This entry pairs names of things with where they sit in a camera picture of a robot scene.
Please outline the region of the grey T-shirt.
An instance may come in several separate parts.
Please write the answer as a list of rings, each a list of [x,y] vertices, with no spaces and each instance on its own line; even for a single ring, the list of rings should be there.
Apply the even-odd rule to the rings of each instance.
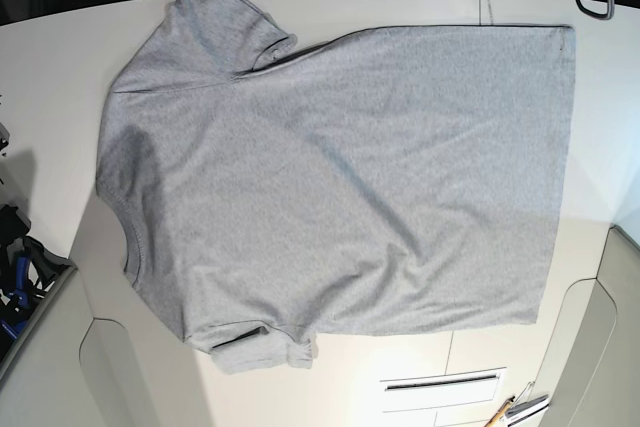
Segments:
[[[96,191],[124,273],[227,373],[320,333],[531,324],[560,219],[568,26],[394,26],[297,51],[248,0],[176,0],[112,83]]]

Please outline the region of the blue clamp tool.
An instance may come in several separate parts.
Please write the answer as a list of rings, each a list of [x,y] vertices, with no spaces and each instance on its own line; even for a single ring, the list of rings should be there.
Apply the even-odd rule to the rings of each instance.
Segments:
[[[8,299],[7,302],[1,300],[1,329],[11,341],[18,339],[33,312],[29,268],[30,258],[18,255],[9,281],[1,288],[1,296]]]

